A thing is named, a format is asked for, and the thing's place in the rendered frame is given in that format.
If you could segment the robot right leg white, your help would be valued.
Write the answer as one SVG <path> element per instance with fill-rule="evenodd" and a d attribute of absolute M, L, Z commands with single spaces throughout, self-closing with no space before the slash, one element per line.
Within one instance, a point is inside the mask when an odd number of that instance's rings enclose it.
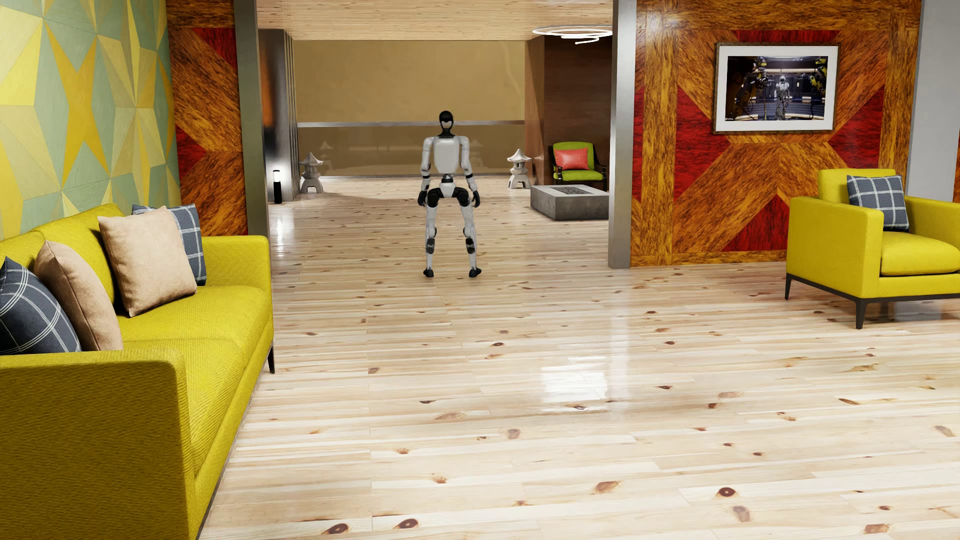
<path fill-rule="evenodd" d="M 456 198 L 461 207 L 461 213 L 463 217 L 463 235 L 465 237 L 465 247 L 466 251 L 469 254 L 470 270 L 469 276 L 475 278 L 481 273 L 481 269 L 477 266 L 477 235 L 476 228 L 474 224 L 474 206 L 471 197 L 468 195 L 468 190 L 462 187 L 455 187 L 453 190 L 453 197 Z"/>

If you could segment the robot leg white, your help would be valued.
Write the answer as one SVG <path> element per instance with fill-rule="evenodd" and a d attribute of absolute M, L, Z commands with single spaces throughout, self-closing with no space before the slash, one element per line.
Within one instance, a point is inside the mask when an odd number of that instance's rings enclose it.
<path fill-rule="evenodd" d="M 426 251 L 426 268 L 423 271 L 424 276 L 427 278 L 433 278 L 434 271 L 432 269 L 433 265 L 433 255 L 436 248 L 436 217 L 438 211 L 439 201 L 444 198 L 442 191 L 436 187 L 431 188 L 428 191 L 426 198 L 426 224 L 425 224 L 425 251 Z"/>
<path fill-rule="evenodd" d="M 474 206 L 471 197 L 468 195 L 468 190 L 462 187 L 455 187 L 453 190 L 453 197 L 456 198 L 461 207 L 461 213 L 463 217 L 463 235 L 465 237 L 465 247 L 466 251 L 469 254 L 470 270 L 469 276 L 475 278 L 481 273 L 481 269 L 477 266 L 477 235 L 476 228 L 474 224 Z"/>

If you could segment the robot torso white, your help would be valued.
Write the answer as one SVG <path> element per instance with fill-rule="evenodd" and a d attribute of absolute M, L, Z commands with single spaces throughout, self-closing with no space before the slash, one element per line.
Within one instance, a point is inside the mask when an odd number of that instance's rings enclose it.
<path fill-rule="evenodd" d="M 434 166 L 441 176 L 452 177 L 461 166 L 461 137 L 432 137 Z"/>

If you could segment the robot left leg white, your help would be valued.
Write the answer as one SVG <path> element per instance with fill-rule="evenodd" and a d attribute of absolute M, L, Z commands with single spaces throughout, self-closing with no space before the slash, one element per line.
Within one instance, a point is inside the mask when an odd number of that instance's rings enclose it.
<path fill-rule="evenodd" d="M 433 278 L 434 271 L 432 269 L 433 265 L 433 255 L 436 248 L 436 217 L 438 211 L 439 201 L 444 198 L 442 191 L 436 187 L 431 188 L 428 191 L 426 198 L 426 224 L 425 224 L 425 251 L 426 251 L 426 268 L 423 271 L 424 276 L 427 278 Z"/>

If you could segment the dark grey plaid pillow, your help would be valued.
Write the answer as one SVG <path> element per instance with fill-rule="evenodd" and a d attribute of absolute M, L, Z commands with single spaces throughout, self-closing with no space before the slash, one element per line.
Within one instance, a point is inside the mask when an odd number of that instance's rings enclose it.
<path fill-rule="evenodd" d="M 35 274 L 6 257 L 0 267 L 0 356 L 81 350 L 53 294 Z"/>

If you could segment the grey pillar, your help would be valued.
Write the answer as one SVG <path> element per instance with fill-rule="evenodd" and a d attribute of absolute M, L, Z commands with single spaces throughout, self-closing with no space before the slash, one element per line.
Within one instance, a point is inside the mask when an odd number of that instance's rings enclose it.
<path fill-rule="evenodd" d="M 638 0 L 613 0 L 607 265 L 631 266 Z"/>
<path fill-rule="evenodd" d="M 960 141 L 960 0 L 922 0 L 908 195 L 954 201 Z"/>
<path fill-rule="evenodd" d="M 233 0 L 237 78 L 246 197 L 246 227 L 268 238 L 269 214 L 263 150 L 262 102 L 258 49 L 257 0 Z"/>

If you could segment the framed robot picture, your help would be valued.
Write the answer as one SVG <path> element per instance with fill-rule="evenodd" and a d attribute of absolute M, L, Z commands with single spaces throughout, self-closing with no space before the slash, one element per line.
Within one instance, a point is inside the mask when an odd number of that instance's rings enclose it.
<path fill-rule="evenodd" d="M 839 45 L 716 45 L 713 131 L 830 132 Z"/>

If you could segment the grey square fire pit table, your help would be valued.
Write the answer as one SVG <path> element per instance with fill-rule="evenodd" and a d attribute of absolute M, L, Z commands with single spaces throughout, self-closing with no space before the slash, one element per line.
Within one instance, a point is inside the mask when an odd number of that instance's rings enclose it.
<path fill-rule="evenodd" d="M 610 194 L 582 184 L 533 185 L 531 208 L 553 220 L 609 218 Z"/>

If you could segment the yellow fabric sofa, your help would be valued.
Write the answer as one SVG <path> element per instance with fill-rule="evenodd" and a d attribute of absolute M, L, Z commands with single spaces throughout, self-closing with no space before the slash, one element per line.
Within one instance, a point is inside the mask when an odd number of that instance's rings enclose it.
<path fill-rule="evenodd" d="M 118 317 L 122 350 L 0 356 L 0 540 L 194 540 L 274 339 L 269 243 Z"/>

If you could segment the tan pillow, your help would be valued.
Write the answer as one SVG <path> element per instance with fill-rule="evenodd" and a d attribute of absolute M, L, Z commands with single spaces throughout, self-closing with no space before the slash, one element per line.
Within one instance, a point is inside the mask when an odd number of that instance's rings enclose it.
<path fill-rule="evenodd" d="M 197 292 L 177 220 L 165 206 L 98 220 L 128 316 Z"/>
<path fill-rule="evenodd" d="M 33 273 L 59 302 L 83 351 L 123 349 L 114 305 L 77 251 L 47 240 L 37 254 Z"/>

